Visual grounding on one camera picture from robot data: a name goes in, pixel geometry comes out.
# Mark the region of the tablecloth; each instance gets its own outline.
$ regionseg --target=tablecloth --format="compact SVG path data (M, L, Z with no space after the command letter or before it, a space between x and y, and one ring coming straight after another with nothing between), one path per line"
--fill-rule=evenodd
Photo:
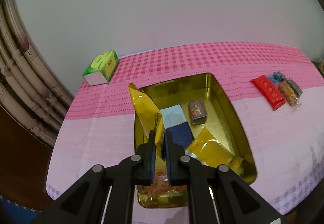
M303 89L297 111L276 111L250 82L282 70ZM118 164L134 153L134 109L128 84L143 87L212 73L237 112L258 171L251 187L281 214L324 177L324 79L298 49L250 42L190 44L123 57L109 84L83 82L64 119L46 190L56 199L94 164ZM134 199L133 223L188 223L186 207L144 209Z

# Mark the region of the pink stripe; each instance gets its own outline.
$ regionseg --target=pink stripe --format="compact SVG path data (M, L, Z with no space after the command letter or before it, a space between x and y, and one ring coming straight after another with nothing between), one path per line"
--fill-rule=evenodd
M186 45L120 59L109 84L90 87L83 82L65 118L131 114L134 109L128 92L130 82L140 88L205 72L215 76L231 101L260 97L250 80L278 70L283 70L302 89L324 85L320 73L298 49L242 42Z

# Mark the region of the metal bolt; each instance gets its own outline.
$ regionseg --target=metal bolt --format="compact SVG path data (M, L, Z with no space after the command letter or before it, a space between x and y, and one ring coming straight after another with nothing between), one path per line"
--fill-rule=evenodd
M141 156L140 155L133 155L131 156L131 160L134 161L134 162L137 162L141 159Z
M92 170L95 173L99 173L103 169L102 165L95 165L93 166Z
M187 162L190 161L190 157L189 157L189 156L181 156L181 157L180 157L180 160L181 160L182 162L187 163Z
M220 165L218 167L218 170L225 173L225 172L228 171L228 166L227 165Z

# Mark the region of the red packet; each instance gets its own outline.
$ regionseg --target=red packet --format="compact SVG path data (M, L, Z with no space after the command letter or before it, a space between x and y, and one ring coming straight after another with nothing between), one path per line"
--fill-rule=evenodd
M253 79L251 82L262 92L274 111L285 104L286 101L280 91L265 75Z

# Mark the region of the small brown box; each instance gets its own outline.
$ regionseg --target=small brown box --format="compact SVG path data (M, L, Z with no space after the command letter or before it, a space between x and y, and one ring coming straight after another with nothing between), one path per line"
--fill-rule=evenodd
M203 99L189 102L188 109L190 120L193 125L206 123L207 111Z

